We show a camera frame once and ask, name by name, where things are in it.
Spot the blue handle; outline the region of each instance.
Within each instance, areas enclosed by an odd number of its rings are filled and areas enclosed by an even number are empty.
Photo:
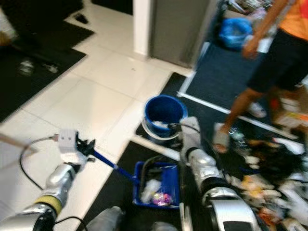
[[[118,165],[112,163],[110,160],[108,160],[106,157],[104,157],[101,154],[99,154],[97,151],[94,151],[93,156],[95,156],[99,160],[103,161],[105,164],[107,164],[110,167],[112,167],[115,171],[119,172],[121,175],[125,176],[130,181],[132,181],[133,183],[139,184],[139,180],[137,180],[136,177],[132,176],[131,174],[126,172],[124,169],[120,168]]]

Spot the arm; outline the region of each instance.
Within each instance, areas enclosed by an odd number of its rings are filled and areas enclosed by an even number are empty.
[[[243,56],[245,58],[254,57],[256,55],[259,41],[264,37],[287,4],[288,0],[275,0],[264,20],[255,30],[253,39],[244,46]]]

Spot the white tile floor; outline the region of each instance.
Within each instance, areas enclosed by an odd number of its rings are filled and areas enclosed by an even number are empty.
[[[142,118],[144,103],[158,94],[171,72],[187,75],[190,70],[159,60],[133,59],[133,18],[86,3],[83,25],[97,32],[75,49],[88,57],[50,84],[0,126],[0,132],[20,140],[33,140],[75,128],[82,138],[96,139],[97,149],[117,161]],[[28,172],[44,185],[46,177],[61,162],[56,143],[36,145],[39,152],[26,159]],[[19,149],[0,143],[0,211],[13,213],[33,202],[39,191],[21,174],[16,159]],[[78,175],[61,217],[83,217],[108,178],[111,169],[101,162],[88,164]],[[78,221],[69,220],[56,230],[73,231]]]

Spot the orange shirt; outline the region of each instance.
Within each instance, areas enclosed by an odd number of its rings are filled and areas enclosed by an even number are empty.
[[[282,20],[280,28],[308,41],[308,0],[295,0]]]

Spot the black shorts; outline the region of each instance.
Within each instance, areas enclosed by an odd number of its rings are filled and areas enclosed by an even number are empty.
[[[260,93],[273,86],[292,91],[307,74],[308,42],[279,29],[247,86]]]

